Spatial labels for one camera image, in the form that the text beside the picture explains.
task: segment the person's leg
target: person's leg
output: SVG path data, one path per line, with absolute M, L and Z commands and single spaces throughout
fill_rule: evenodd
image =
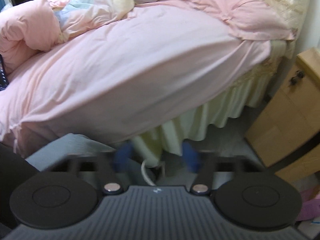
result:
M 10 211 L 10 195 L 37 172 L 35 167 L 0 143 L 0 223 L 11 229 L 17 226 Z

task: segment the silver screw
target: silver screw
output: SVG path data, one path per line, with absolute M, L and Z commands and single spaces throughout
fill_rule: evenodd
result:
M 208 186 L 204 184 L 196 184 L 192 187 L 192 189 L 197 193 L 205 193 L 209 190 Z
M 108 183 L 104 185 L 104 189 L 109 192 L 118 191 L 120 188 L 121 186 L 118 183 Z

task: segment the bed skirt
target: bed skirt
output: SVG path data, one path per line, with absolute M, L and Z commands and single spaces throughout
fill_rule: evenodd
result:
M 184 139 L 201 141 L 209 124 L 222 128 L 228 118 L 239 117 L 244 106 L 257 107 L 277 66 L 257 65 L 208 103 L 132 138 L 136 152 L 150 167 L 158 165 L 163 150 L 181 156 Z

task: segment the gray floor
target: gray floor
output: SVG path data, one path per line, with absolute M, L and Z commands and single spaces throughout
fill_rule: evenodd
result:
M 256 154 L 244 140 L 244 134 L 265 106 L 266 103 L 263 102 L 258 108 L 245 107 L 242 115 L 236 119 L 229 119 L 224 128 L 210 125 L 203 141 L 189 140 L 189 143 L 197 150 L 210 150 L 216 152 L 217 155 L 225 157 L 244 155 L 254 162 L 260 163 Z M 188 172 L 182 158 L 165 153 L 163 160 L 166 163 L 166 177 L 161 178 L 157 184 L 186 185 L 187 188 L 190 188 L 196 175 Z M 219 187 L 230 178 L 230 173 L 219 172 L 215 177 L 213 187 Z

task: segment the bed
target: bed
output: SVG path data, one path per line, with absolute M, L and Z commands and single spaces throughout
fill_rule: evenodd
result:
M 298 37 L 308 0 L 265 1 Z M 244 105 L 257 106 L 281 58 L 293 54 L 294 41 L 240 41 L 199 10 L 157 5 L 138 5 L 10 74 L 0 140 L 27 157 L 67 133 L 105 144 L 130 139 L 155 166 L 163 149 L 181 155 L 183 139 L 202 140 L 209 124 L 223 127 Z

